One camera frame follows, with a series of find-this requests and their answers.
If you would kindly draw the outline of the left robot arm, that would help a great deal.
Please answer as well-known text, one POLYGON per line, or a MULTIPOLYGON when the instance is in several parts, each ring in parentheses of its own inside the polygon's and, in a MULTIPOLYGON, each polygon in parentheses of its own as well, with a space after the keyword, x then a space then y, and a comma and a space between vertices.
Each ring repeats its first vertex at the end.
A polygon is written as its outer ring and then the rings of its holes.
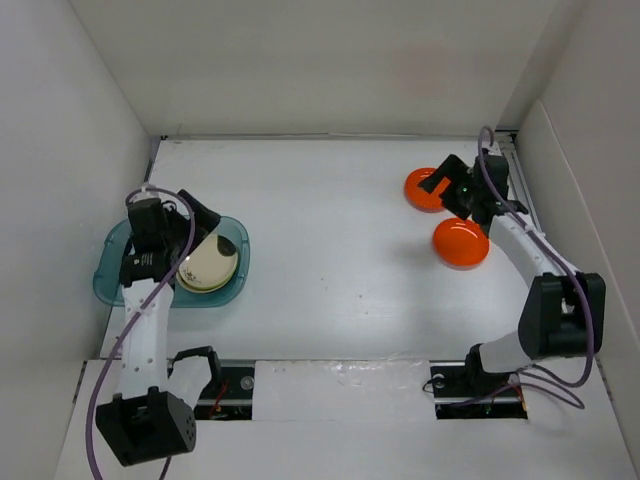
POLYGON ((121 358, 117 388, 103 404, 90 398, 86 451, 99 431, 124 467, 193 451, 195 406, 222 387, 217 353, 210 346, 167 355, 168 319, 180 264, 221 217, 186 190, 163 202, 167 190, 143 187, 125 200, 132 252, 123 256, 119 284, 125 326, 111 354, 121 358))

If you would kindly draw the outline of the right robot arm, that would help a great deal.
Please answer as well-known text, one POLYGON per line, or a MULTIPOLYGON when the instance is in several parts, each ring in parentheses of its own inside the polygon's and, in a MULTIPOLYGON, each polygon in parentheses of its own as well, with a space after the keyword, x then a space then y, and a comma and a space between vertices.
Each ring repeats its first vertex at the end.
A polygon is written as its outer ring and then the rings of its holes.
POLYGON ((449 155, 418 186, 460 220, 472 219, 506 254, 529 291, 515 331, 472 346, 458 382, 474 397, 492 397, 516 375, 536 371, 562 389, 583 386, 604 333, 606 284, 564 259, 521 202, 508 199, 509 164, 481 151, 472 166, 449 155))

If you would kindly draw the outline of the beige plate with flowers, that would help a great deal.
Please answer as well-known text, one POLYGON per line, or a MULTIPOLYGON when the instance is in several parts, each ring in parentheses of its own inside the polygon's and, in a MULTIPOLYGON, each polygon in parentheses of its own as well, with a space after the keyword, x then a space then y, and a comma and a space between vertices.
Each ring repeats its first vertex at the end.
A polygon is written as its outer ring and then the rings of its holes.
POLYGON ((206 294, 223 288, 228 284, 234 273, 213 275, 196 275, 191 271, 181 271, 176 273, 176 280, 180 286, 192 293, 206 294))

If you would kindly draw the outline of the beige plate with black patch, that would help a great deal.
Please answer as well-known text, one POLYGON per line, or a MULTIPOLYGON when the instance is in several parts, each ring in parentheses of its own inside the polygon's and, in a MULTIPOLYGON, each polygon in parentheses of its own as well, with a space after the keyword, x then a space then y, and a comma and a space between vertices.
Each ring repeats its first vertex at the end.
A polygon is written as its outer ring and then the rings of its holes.
POLYGON ((225 236, 212 233, 186 257, 179 270, 191 271, 196 275, 234 273, 238 261, 239 253, 235 244, 225 236))

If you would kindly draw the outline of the orange plate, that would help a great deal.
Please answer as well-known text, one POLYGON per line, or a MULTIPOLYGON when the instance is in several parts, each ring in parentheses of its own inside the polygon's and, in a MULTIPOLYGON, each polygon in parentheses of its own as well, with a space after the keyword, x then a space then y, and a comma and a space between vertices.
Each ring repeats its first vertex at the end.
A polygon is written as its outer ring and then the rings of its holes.
POLYGON ((433 193, 428 193, 418 186, 418 184, 429 177, 435 168, 423 167, 412 171, 405 180, 404 195, 406 200, 416 209, 427 212, 437 213, 444 210, 440 194, 448 187, 450 181, 442 180, 433 193))
POLYGON ((474 268, 487 257, 490 242, 478 224, 449 218, 434 230, 432 245, 438 257, 456 268, 474 268))

